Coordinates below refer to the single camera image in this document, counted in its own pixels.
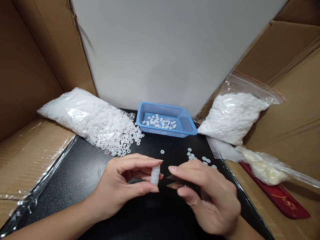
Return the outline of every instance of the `plastic wrap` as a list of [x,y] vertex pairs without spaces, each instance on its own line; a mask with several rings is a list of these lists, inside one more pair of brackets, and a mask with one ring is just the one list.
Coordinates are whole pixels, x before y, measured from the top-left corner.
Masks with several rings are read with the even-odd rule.
[[285,98],[267,85],[233,71],[215,98],[209,115],[198,133],[242,145],[260,112],[285,102]]
[[267,185],[277,185],[289,178],[297,179],[313,187],[320,188],[320,182],[303,173],[292,170],[287,164],[280,162],[267,153],[252,152],[244,147],[236,147],[245,162],[251,166],[253,174]]
[[36,119],[0,143],[0,239],[14,231],[78,136]]
[[227,142],[207,136],[207,141],[216,159],[230,160],[232,162],[243,162],[243,156]]
[[135,129],[134,114],[128,114],[91,93],[75,88],[38,110],[84,137],[103,153],[121,141],[121,136]]

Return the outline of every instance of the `white board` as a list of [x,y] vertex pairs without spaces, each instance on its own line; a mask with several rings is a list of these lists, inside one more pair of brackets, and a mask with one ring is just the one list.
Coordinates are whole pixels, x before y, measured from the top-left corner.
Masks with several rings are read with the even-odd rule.
[[73,0],[99,97],[195,116],[286,0]]

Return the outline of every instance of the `white plastic bead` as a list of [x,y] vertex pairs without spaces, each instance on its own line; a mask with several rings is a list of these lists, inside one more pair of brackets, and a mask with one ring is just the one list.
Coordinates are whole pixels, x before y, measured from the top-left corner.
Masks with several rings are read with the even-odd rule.
[[158,186],[160,175],[160,164],[152,168],[150,183]]

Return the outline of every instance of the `black table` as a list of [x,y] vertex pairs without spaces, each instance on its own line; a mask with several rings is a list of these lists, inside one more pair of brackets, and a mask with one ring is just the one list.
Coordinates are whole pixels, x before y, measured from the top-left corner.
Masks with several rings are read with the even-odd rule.
[[[130,149],[132,153],[163,159],[161,173],[167,177],[168,166],[180,165],[188,160],[186,153],[189,147],[198,158],[206,156],[211,159],[209,165],[215,164],[228,180],[236,183],[224,162],[214,159],[203,135],[177,138],[145,133],[141,145],[132,144]],[[36,207],[31,213],[27,211],[24,214],[17,228],[29,225],[88,197],[111,159],[111,155],[103,154],[79,138],[38,197]],[[220,236],[213,237],[200,228],[192,210],[177,195],[176,190],[166,187],[171,182],[167,179],[160,181],[160,193],[149,193],[127,202],[115,216],[97,223],[80,239],[220,239]],[[237,189],[242,206],[241,215],[265,239],[273,239],[238,185]]]

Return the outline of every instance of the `mesh basket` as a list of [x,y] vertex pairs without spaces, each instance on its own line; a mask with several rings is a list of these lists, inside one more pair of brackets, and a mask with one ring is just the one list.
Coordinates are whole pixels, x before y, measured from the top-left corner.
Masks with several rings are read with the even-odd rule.
[[[142,124],[143,121],[150,121],[148,117],[156,116],[156,114],[159,115],[159,118],[163,118],[165,121],[176,121],[176,128],[164,129],[155,127],[154,125],[147,126],[146,124]],[[196,135],[198,133],[197,128],[187,110],[169,105],[142,102],[138,110],[136,122],[143,132],[181,138],[188,135]]]

